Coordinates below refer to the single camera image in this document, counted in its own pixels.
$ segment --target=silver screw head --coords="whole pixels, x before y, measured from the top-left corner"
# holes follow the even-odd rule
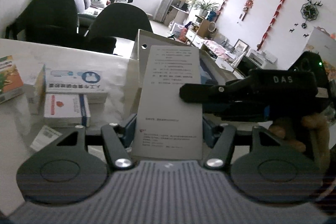
[[[128,159],[117,159],[115,161],[115,165],[118,166],[119,168],[127,168],[132,165],[132,162]]]
[[[210,166],[210,167],[221,167],[223,165],[224,165],[224,162],[220,159],[207,160],[207,166]]]

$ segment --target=white drawer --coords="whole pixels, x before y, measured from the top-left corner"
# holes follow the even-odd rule
[[[233,68],[230,66],[230,64],[227,63],[225,60],[221,59],[220,57],[217,57],[216,64],[218,65],[218,67],[220,67],[222,69],[233,72]]]
[[[191,30],[188,30],[187,34],[185,35],[191,42],[194,40],[196,34]]]
[[[203,43],[204,43],[205,39],[199,37],[198,35],[195,36],[194,40],[193,40],[193,44],[198,47],[201,48]]]

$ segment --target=medicine box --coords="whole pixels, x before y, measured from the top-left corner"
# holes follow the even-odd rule
[[[102,71],[46,70],[46,93],[85,94],[89,104],[104,104],[107,98]]]
[[[23,82],[11,55],[0,58],[0,103],[22,94]]]
[[[45,65],[38,62],[18,62],[17,66],[23,81],[29,112],[38,114],[45,95]]]
[[[91,114],[86,95],[46,94],[44,122],[50,127],[90,126]]]

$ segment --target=green plant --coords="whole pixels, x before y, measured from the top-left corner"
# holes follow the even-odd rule
[[[194,8],[199,10],[204,10],[204,11],[212,11],[215,10],[219,7],[219,3],[217,2],[205,2],[205,0],[196,0],[194,4]]]

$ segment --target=chair backrest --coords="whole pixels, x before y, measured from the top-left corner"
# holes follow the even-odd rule
[[[74,0],[32,0],[16,19],[16,36],[28,26],[56,26],[76,31],[78,15]]]
[[[153,32],[147,14],[130,4],[113,3],[97,16],[87,37],[89,40],[95,37],[120,37],[135,41],[139,29]]]

